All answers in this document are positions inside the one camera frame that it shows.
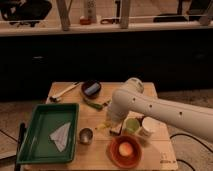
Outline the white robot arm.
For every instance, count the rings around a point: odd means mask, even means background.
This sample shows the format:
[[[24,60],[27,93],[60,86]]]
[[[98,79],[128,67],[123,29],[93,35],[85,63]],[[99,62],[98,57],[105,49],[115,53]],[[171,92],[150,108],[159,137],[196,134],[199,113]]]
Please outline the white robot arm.
[[[143,91],[142,81],[134,77],[115,89],[107,108],[107,121],[118,125],[133,111],[213,143],[213,109],[150,97]]]

